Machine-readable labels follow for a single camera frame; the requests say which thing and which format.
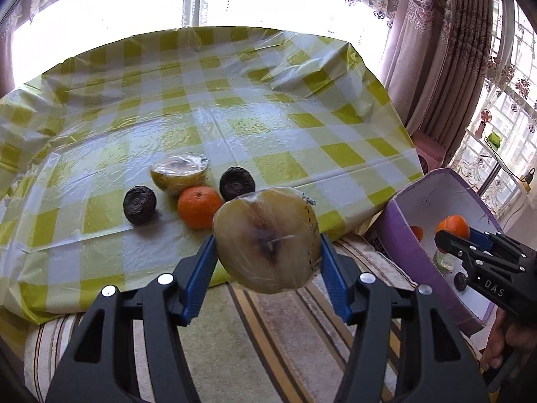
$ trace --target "striped rug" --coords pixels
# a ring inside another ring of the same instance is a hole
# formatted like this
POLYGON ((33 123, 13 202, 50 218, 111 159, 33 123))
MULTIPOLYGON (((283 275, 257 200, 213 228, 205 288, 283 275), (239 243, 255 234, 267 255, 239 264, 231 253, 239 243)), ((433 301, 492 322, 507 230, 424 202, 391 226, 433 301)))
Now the striped rug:
MULTIPOLYGON (((415 284, 360 236, 335 244, 391 286, 415 284)), ((82 314, 36 328, 26 343, 26 385, 44 402, 61 355, 82 314)), ((343 377, 355 329, 335 315, 321 277, 297 291, 265 296, 234 284, 207 292, 200 316, 179 328, 191 374, 203 402, 331 403, 343 377)), ((154 401, 143 340, 134 323, 141 397, 154 401)), ((393 397, 399 362, 399 323, 393 321, 381 401, 393 397)))

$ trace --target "purple box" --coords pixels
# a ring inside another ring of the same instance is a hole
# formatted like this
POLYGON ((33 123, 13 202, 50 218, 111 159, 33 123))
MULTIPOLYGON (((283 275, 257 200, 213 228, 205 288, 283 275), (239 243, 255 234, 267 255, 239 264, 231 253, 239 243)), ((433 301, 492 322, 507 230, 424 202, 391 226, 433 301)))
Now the purple box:
POLYGON ((466 288, 464 292, 455 289, 455 274, 459 271, 466 274, 462 261, 454 259, 455 270, 443 276, 430 260, 437 250, 434 243, 436 226, 450 215, 463 216, 476 230, 501 231, 485 203, 464 179, 451 168, 442 168, 399 191, 365 236, 415 282, 430 285, 458 328, 471 336, 485 326, 493 303, 472 288, 466 288), (410 226, 423 229, 421 243, 410 226))

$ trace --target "plastic tablecloth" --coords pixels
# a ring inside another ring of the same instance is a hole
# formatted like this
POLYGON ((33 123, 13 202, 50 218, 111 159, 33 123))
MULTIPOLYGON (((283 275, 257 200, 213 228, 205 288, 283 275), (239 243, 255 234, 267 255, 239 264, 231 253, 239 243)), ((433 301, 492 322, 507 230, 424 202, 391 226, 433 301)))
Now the plastic tablecloth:
POLYGON ((186 228, 149 176, 167 156, 207 155, 216 188, 233 165, 257 189, 296 187, 333 239, 422 175, 350 44, 261 28, 148 33, 69 58, 0 101, 0 136, 0 335, 12 347, 28 322, 87 309, 102 286, 141 287, 195 254, 208 232, 186 228), (139 228, 123 214, 135 185, 158 201, 139 228))

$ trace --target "tangerine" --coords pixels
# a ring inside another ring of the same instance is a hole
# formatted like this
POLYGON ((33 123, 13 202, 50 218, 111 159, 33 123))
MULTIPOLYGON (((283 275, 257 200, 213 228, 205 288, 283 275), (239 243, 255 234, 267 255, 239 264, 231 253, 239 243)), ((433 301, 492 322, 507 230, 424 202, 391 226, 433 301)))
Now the tangerine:
POLYGON ((410 230, 412 230, 418 242, 421 242, 423 239, 423 229, 418 226, 410 226, 410 230))
POLYGON ((222 197, 210 186, 185 189, 177 200, 177 213, 191 229, 210 229, 222 197))
POLYGON ((434 234, 436 235, 441 230, 448 231, 452 235, 464 238, 466 240, 470 239, 470 227, 468 226, 466 220, 460 215, 451 215, 445 220, 441 221, 437 225, 434 234))

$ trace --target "plastic-wrapped fruit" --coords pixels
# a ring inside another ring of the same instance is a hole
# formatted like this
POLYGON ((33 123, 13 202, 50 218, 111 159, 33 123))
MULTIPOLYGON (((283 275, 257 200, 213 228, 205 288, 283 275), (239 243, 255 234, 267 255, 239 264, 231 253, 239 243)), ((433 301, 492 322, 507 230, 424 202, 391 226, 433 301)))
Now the plastic-wrapped fruit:
POLYGON ((183 154, 151 165, 151 179, 168 195, 179 195, 192 186, 205 183, 205 171, 209 164, 206 156, 183 154))
POLYGON ((256 183, 244 168, 231 167, 220 178, 220 193, 227 202, 255 190, 256 183))
POLYGON ((304 286, 319 269, 321 235, 312 201, 287 187, 225 203, 213 220, 216 249, 230 276, 275 294, 304 286))
POLYGON ((498 133, 496 132, 492 132, 488 137, 487 139, 489 140, 489 142, 494 145, 496 148, 500 148, 500 145, 501 145, 501 137, 498 135, 498 133))
POLYGON ((123 212, 132 224, 144 224, 155 213, 157 197, 147 186, 135 186, 123 199, 123 212))

